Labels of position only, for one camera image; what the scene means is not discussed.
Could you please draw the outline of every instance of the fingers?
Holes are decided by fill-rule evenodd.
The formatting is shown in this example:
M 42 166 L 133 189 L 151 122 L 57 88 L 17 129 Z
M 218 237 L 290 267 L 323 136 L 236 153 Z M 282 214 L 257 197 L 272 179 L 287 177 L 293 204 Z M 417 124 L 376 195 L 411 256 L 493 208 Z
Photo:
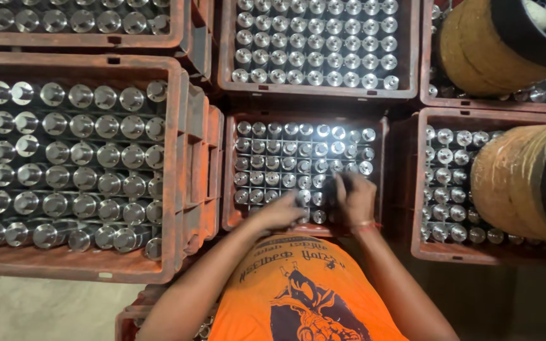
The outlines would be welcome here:
M 347 198 L 347 191 L 340 174 L 337 173 L 334 175 L 334 182 L 336 182 L 336 198 L 339 203 L 344 203 Z
M 284 195 L 282 195 L 279 199 L 277 199 L 277 201 L 287 206 L 294 206 L 294 203 L 296 202 L 297 193 L 298 193 L 298 190 L 296 189 L 289 190 Z

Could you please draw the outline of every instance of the worker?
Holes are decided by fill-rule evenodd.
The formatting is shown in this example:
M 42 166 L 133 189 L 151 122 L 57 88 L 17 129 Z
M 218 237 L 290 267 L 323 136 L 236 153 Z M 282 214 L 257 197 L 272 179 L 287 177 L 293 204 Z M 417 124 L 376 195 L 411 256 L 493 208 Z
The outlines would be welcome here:
M 367 275 L 337 244 L 304 234 L 270 236 L 305 214 L 289 192 L 180 276 L 136 339 L 192 340 L 222 293 L 212 341 L 457 340 L 377 229 L 376 185 L 358 174 L 334 178 L 342 214 L 336 221 L 358 241 Z

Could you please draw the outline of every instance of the concrete floor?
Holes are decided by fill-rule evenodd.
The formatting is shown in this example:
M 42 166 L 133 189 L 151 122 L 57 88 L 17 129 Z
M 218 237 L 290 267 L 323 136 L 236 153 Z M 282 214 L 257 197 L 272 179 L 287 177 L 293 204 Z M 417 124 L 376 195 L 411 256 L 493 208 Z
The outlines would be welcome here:
M 546 341 L 546 267 L 403 261 L 462 340 Z M 0 277 L 0 340 L 113 340 L 115 316 L 143 288 Z

